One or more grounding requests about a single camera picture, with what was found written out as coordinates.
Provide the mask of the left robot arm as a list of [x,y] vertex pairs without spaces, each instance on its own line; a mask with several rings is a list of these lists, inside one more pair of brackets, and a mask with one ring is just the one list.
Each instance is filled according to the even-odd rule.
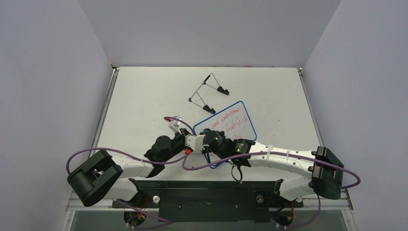
[[177,132],[174,138],[160,136],[144,158],[134,157],[120,150],[94,148],[95,154],[73,171],[67,182],[85,207],[104,198],[121,199],[132,207],[143,202],[143,193],[130,181],[133,177],[152,178],[161,173],[171,158],[188,149],[189,132]]

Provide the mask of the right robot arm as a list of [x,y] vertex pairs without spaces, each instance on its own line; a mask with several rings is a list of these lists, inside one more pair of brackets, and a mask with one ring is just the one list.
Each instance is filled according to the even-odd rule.
[[231,140],[223,131],[206,129],[200,133],[200,147],[233,167],[268,167],[294,174],[275,183],[271,199],[284,205],[300,197],[316,194],[326,199],[341,197],[343,163],[327,147],[314,151],[295,151],[263,145],[247,139]]

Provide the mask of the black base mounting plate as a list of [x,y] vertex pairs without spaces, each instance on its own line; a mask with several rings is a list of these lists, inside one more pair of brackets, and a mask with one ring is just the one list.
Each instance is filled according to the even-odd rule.
[[268,222],[275,213],[304,206],[277,196],[274,181],[130,181],[137,194],[126,204],[158,209],[172,222]]

